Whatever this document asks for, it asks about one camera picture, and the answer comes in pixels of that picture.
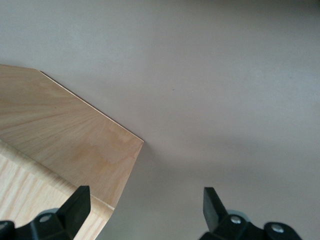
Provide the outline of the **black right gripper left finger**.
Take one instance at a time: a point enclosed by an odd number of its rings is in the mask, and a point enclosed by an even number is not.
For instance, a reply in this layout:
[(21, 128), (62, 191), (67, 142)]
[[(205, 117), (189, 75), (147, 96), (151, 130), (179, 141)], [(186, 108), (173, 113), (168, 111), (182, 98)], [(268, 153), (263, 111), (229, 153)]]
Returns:
[(57, 209), (45, 212), (16, 228), (10, 220), (0, 222), (2, 240), (73, 240), (91, 212), (88, 185), (82, 185)]

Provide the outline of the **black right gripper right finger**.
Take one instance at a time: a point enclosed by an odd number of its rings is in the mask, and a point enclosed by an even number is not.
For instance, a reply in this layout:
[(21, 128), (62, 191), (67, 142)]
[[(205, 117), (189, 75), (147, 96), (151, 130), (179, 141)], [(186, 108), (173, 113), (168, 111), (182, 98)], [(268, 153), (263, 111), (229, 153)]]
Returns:
[(203, 189), (203, 215), (208, 227), (201, 240), (300, 240), (289, 225), (267, 222), (259, 228), (239, 212), (226, 210), (213, 187)]

